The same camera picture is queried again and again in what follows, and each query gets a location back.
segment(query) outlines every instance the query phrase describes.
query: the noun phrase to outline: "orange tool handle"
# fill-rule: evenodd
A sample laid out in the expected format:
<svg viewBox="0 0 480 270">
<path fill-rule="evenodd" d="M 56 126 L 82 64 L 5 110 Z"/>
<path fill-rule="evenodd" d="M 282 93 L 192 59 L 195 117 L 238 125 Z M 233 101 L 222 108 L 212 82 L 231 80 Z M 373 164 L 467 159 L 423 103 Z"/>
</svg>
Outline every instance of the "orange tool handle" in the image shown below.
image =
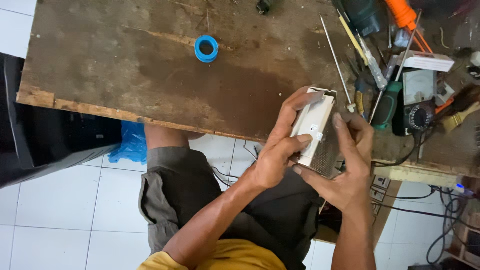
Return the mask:
<svg viewBox="0 0 480 270">
<path fill-rule="evenodd" d="M 385 0 L 385 2 L 395 17 L 398 27 L 402 28 L 407 26 L 410 31 L 415 29 L 415 18 L 417 14 L 405 0 Z"/>
</svg>

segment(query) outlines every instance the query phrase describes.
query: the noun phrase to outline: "cardboard box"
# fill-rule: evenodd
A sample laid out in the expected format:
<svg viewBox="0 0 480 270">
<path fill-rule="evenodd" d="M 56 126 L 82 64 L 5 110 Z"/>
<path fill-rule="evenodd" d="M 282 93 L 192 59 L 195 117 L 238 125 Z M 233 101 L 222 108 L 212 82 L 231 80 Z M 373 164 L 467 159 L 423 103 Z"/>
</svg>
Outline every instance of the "cardboard box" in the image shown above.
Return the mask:
<svg viewBox="0 0 480 270">
<path fill-rule="evenodd" d="M 400 54 L 397 62 L 398 65 L 402 63 L 404 53 L 405 52 L 402 52 Z M 448 72 L 454 63 L 455 61 L 443 54 L 411 50 L 408 52 L 404 66 Z"/>
</svg>

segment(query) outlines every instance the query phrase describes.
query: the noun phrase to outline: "screwdriver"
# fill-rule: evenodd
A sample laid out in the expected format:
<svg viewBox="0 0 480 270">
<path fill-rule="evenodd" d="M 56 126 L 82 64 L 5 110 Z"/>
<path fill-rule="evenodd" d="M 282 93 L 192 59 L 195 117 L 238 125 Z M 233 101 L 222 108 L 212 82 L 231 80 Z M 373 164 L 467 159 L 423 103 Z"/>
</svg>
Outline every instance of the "screwdriver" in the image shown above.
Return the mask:
<svg viewBox="0 0 480 270">
<path fill-rule="evenodd" d="M 420 16 L 421 10 L 419 12 L 419 15 L 417 16 L 416 25 L 418 25 L 418 22 L 420 21 Z M 412 45 L 412 40 L 415 36 L 416 31 L 417 27 L 415 26 L 410 36 L 410 39 L 408 40 L 407 49 L 404 52 L 402 63 L 400 64 L 400 68 L 398 69 L 398 73 L 396 74 L 395 81 L 388 83 L 386 90 L 382 91 L 382 89 L 380 89 L 377 102 L 372 110 L 372 126 L 375 129 L 383 130 L 392 124 L 392 118 L 396 110 L 396 100 L 398 98 L 398 93 L 403 88 L 403 83 L 399 82 L 398 79 L 402 74 L 403 66 L 405 64 L 405 60 L 407 59 L 408 52 L 410 51 L 410 46 Z"/>
</svg>

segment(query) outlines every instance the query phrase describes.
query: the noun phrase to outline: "wooden workbench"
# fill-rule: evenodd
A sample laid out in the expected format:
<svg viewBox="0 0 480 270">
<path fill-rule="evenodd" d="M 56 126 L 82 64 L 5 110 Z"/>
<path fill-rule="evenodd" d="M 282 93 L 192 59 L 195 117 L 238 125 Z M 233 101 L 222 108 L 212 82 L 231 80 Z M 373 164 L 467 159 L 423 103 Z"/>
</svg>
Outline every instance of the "wooden workbench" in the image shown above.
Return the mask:
<svg viewBox="0 0 480 270">
<path fill-rule="evenodd" d="M 275 1 L 268 15 L 246 0 L 38 0 L 17 101 L 266 140 L 281 103 L 301 86 L 337 90 L 345 110 L 318 12 L 345 61 L 353 48 L 330 0 Z M 195 57 L 200 35 L 219 43 L 212 63 Z M 355 78 L 340 67 L 353 98 Z M 445 151 L 458 154 L 450 161 L 437 147 L 444 140 L 432 138 L 436 146 L 426 144 L 414 165 L 480 174 L 472 143 L 450 139 Z M 396 160 L 411 147 L 411 138 L 378 132 L 373 156 Z"/>
</svg>

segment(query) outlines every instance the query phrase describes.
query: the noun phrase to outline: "fingernail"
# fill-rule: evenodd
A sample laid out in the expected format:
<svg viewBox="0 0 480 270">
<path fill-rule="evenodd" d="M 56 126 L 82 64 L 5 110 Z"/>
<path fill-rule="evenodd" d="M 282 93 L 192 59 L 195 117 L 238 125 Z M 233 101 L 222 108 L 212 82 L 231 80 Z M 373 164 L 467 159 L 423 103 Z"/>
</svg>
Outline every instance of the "fingernail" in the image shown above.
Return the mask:
<svg viewBox="0 0 480 270">
<path fill-rule="evenodd" d="M 297 174 L 301 174 L 301 169 L 299 165 L 293 165 L 293 171 Z"/>
<path fill-rule="evenodd" d="M 339 128 L 343 125 L 343 119 L 340 113 L 336 112 L 333 114 L 333 124 L 336 128 Z"/>
<path fill-rule="evenodd" d="M 313 140 L 310 134 L 302 134 L 297 136 L 297 140 L 301 143 L 311 142 Z"/>
</svg>

